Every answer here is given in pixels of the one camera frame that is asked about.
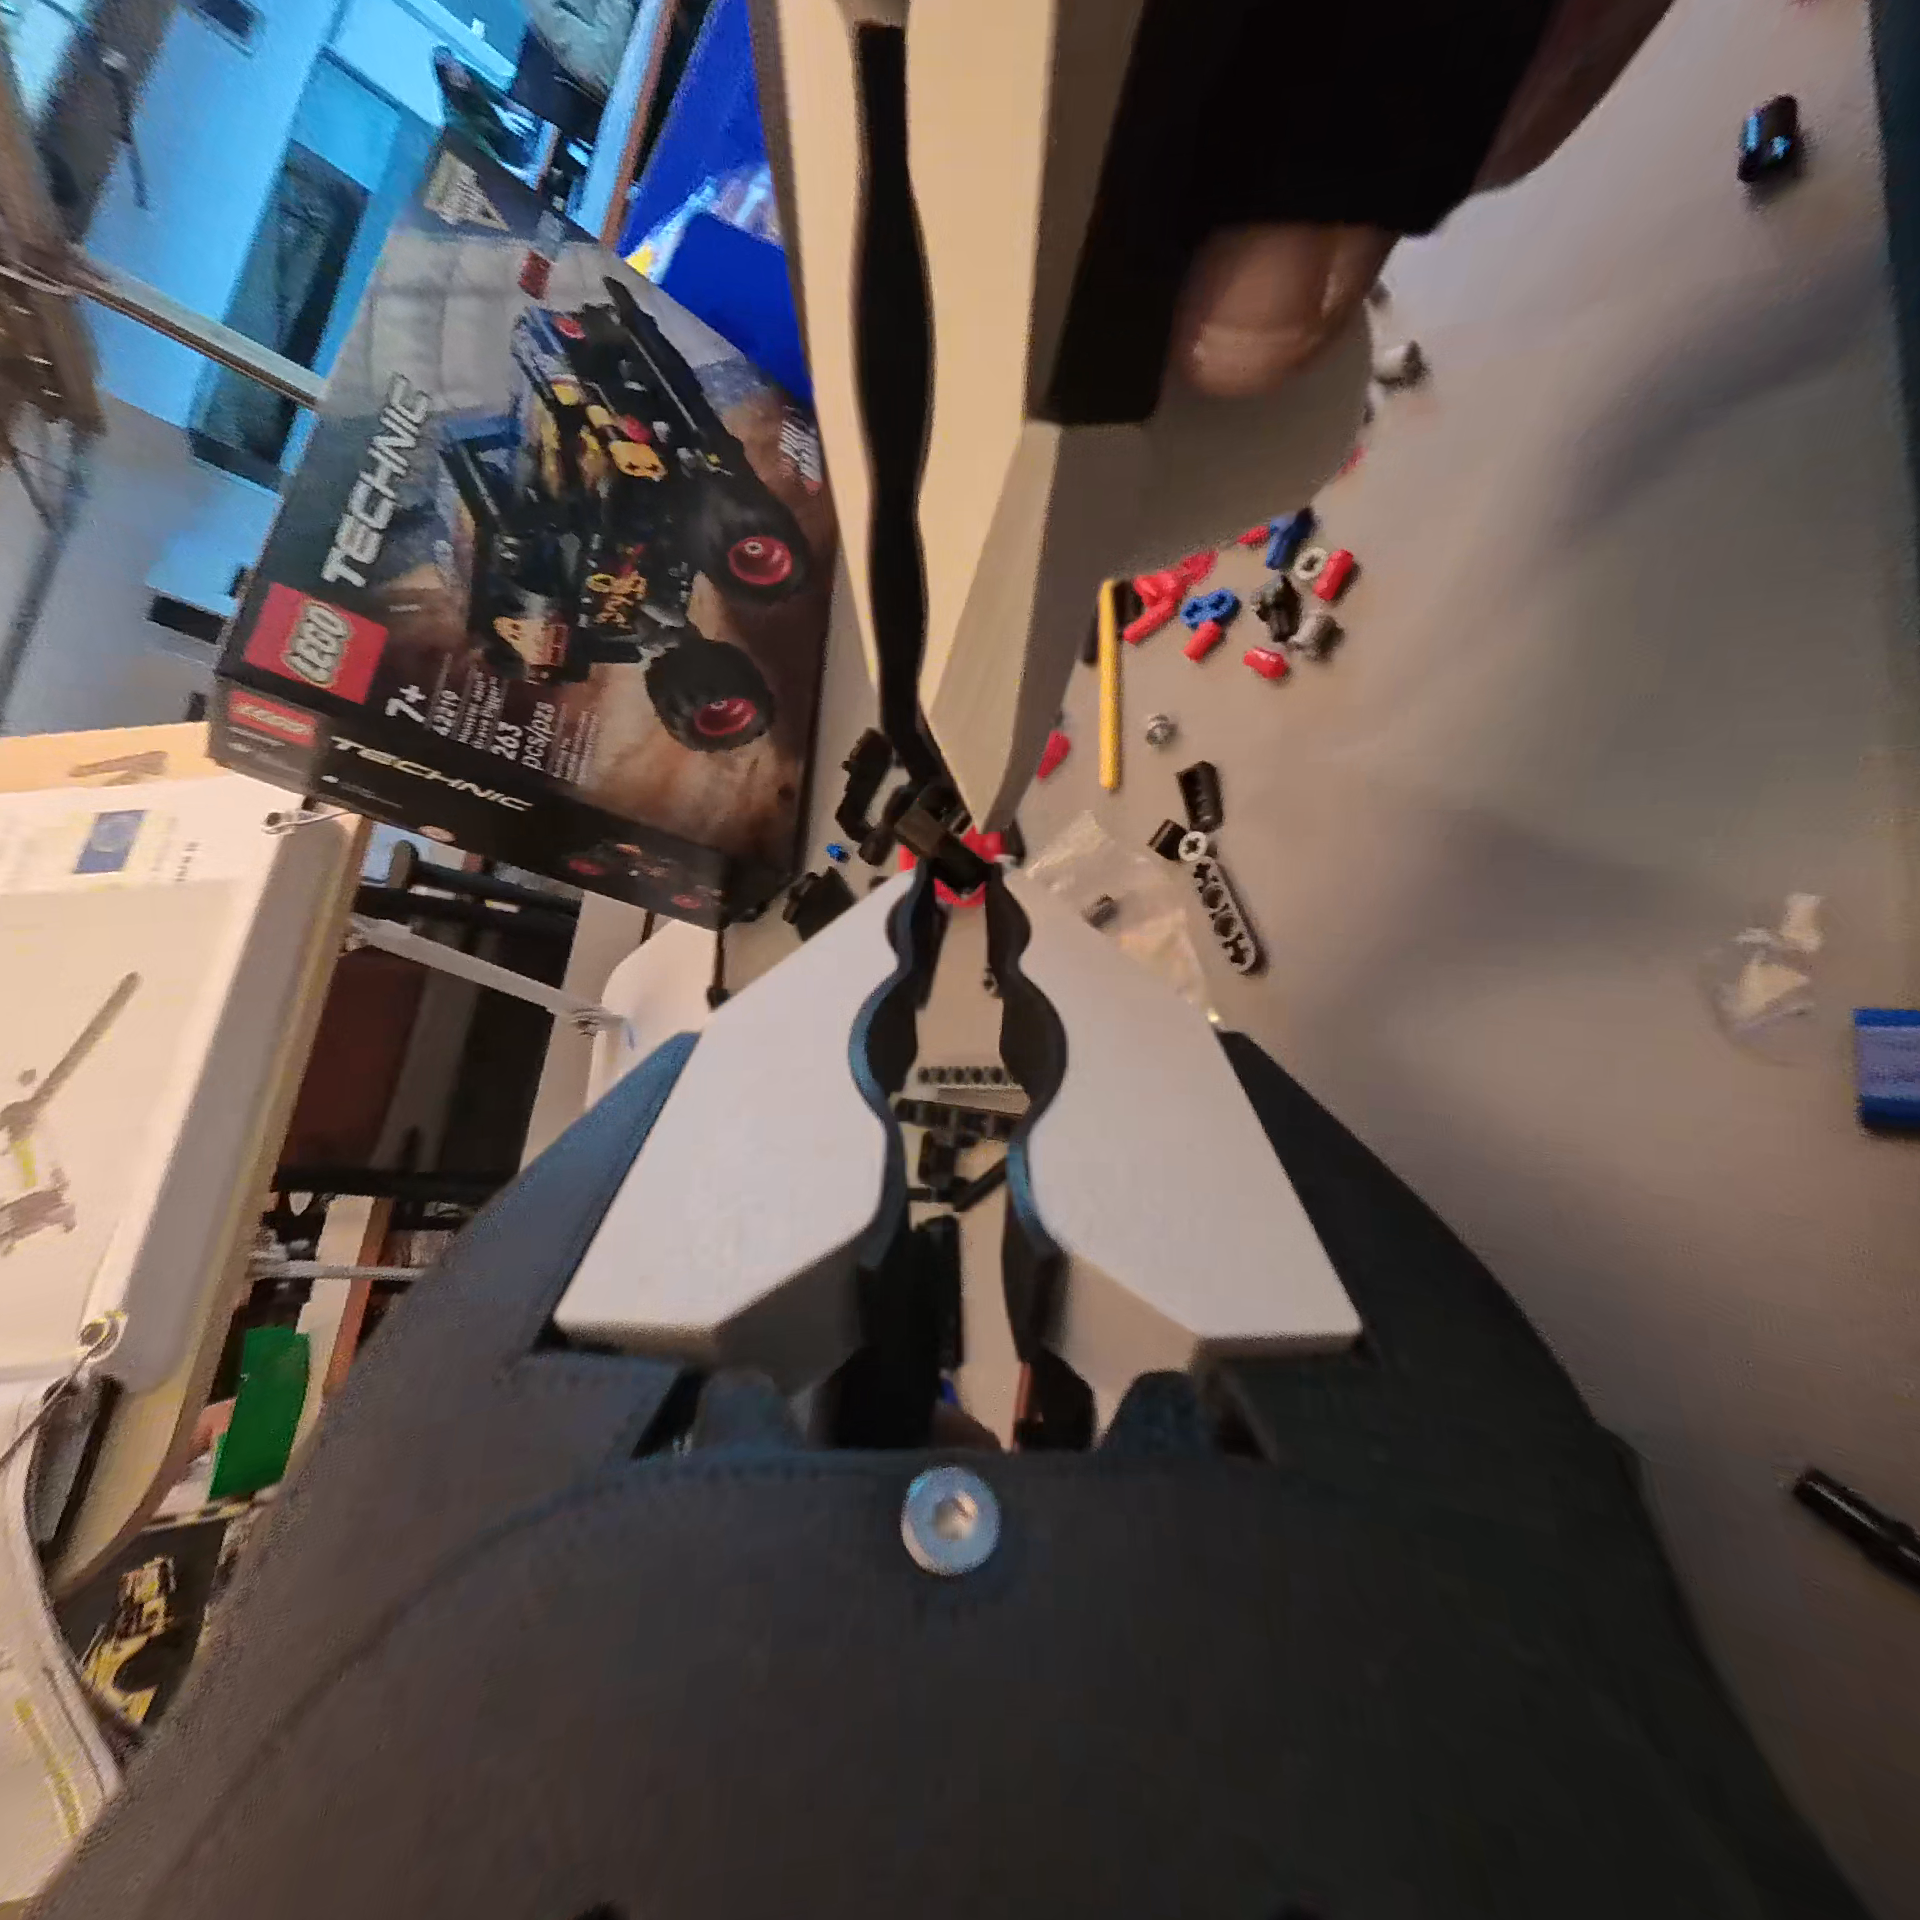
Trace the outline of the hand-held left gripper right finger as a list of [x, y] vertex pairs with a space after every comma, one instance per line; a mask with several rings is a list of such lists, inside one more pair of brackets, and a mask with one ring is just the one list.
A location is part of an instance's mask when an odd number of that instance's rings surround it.
[[1018, 1417], [1082, 1441], [1146, 1376], [1346, 1353], [1361, 1310], [1210, 1015], [1019, 871], [989, 879]]

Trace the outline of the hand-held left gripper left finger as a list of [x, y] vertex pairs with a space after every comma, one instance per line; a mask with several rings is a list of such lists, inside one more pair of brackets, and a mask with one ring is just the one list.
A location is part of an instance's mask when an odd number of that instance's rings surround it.
[[858, 1278], [906, 1221], [889, 1106], [918, 878], [896, 876], [690, 1040], [556, 1306], [572, 1337], [796, 1393], [860, 1343]]

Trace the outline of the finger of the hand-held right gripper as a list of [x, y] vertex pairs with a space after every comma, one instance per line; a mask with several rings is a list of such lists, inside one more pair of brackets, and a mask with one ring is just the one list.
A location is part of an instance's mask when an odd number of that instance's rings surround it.
[[1210, 229], [1280, 159], [1317, 4], [909, 4], [907, 200], [930, 328], [918, 709], [978, 821], [1033, 780], [1094, 586], [1341, 466], [1363, 312], [1252, 399], [1172, 375]]
[[760, 118], [811, 408], [878, 727], [907, 781], [944, 780], [922, 705], [922, 480], [933, 322], [907, 169], [906, 2], [750, 4]]

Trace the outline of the black toy connector piece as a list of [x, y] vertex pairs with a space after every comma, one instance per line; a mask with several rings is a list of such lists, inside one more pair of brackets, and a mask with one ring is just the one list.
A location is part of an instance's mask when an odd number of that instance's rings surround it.
[[898, 772], [894, 743], [866, 727], [844, 758], [844, 789], [833, 822], [862, 861], [925, 868], [948, 837], [971, 826], [958, 793], [944, 776]]

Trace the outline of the blue two-hole toy link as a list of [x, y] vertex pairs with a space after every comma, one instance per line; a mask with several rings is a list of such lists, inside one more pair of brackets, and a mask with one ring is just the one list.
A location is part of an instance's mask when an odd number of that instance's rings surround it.
[[1853, 1008], [1853, 1093], [1864, 1129], [1917, 1135], [1917, 1025], [1915, 1008]]

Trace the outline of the grey desk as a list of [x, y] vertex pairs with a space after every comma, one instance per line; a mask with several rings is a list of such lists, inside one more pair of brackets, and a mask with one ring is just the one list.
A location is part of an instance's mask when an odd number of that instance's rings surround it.
[[[1738, 178], [1798, 102], [1798, 172]], [[1913, 518], [1866, 4], [1673, 4], [1524, 183], [1388, 270], [1424, 350], [1320, 506], [1346, 638], [1264, 685], [1137, 652], [1228, 789], [1267, 944], [1213, 1008], [1499, 1276], [1637, 1454], [1744, 1713], [1877, 1916], [1915, 1916], [1915, 1596], [1788, 1485], [1915, 1521], [1915, 1141], [1852, 1015], [1915, 1004]], [[1819, 1046], [1701, 960], [1826, 901]]]

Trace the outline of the person's right hand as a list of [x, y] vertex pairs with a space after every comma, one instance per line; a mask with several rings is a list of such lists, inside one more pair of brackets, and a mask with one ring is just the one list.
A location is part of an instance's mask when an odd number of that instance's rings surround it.
[[[1537, 174], [1593, 113], [1669, 9], [1549, 4], [1474, 197]], [[1273, 393], [1361, 312], [1396, 241], [1393, 230], [1364, 224], [1243, 224], [1213, 233], [1189, 268], [1165, 373], [1208, 398]]]

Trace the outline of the blue storage bin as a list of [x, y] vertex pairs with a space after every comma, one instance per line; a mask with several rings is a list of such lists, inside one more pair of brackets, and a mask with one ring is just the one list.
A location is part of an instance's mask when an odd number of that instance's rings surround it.
[[709, 6], [614, 248], [760, 373], [814, 399], [750, 4]]

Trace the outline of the pile of small coloured pins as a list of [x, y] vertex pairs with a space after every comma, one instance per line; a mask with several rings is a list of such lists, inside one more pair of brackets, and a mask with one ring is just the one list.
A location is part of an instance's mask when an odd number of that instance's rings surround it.
[[[1189, 665], [1237, 661], [1267, 685], [1305, 665], [1326, 665], [1341, 646], [1341, 612], [1363, 575], [1361, 552], [1338, 544], [1315, 506], [1267, 517], [1229, 544], [1203, 546], [1139, 574], [1122, 574], [1122, 772], [1131, 740], [1125, 666], [1148, 641], [1168, 638]], [[1097, 591], [1072, 654], [1090, 678], [1093, 768], [1097, 784]]]

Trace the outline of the clear plastic bag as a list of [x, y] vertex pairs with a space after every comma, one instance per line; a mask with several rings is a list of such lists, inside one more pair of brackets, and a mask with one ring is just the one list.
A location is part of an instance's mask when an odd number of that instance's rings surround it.
[[1203, 1017], [1217, 1017], [1174, 864], [1122, 846], [1082, 812], [1027, 858], [1025, 873]]

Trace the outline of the white booklet stand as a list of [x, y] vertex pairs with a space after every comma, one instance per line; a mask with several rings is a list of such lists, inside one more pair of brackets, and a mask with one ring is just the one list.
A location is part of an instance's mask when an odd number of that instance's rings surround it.
[[241, 775], [144, 784], [225, 801], [244, 901], [100, 1258], [10, 1280], [2, 1256], [4, 1596], [27, 1612], [102, 1562], [186, 1458], [364, 866], [353, 815]]

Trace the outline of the green plastic object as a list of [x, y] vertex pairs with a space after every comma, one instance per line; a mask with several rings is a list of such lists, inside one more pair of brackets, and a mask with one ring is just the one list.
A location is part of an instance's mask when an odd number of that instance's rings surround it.
[[310, 1342], [297, 1327], [251, 1327], [238, 1354], [228, 1426], [212, 1455], [209, 1498], [250, 1498], [289, 1471], [310, 1370]]

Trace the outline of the monster truck toy set box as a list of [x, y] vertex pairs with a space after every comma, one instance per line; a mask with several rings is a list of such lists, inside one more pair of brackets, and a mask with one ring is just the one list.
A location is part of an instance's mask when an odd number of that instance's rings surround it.
[[803, 854], [835, 564], [805, 399], [441, 135], [228, 625], [209, 753], [748, 920]]

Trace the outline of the small clear plastic scrap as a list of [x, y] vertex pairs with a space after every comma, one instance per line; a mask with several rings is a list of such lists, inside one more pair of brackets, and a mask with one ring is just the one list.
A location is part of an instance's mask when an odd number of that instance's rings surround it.
[[1792, 892], [1772, 918], [1748, 924], [1701, 960], [1696, 982], [1718, 1036], [1750, 1058], [1798, 1065], [1819, 1046], [1819, 968], [1826, 901]]

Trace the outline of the long black toy pin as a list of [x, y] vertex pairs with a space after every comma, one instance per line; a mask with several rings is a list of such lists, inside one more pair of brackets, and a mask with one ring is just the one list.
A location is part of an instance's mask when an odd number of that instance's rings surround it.
[[1813, 1468], [1794, 1477], [1792, 1498], [1842, 1535], [1875, 1567], [1917, 1590], [1917, 1528], [1913, 1524], [1872, 1503], [1844, 1480]]

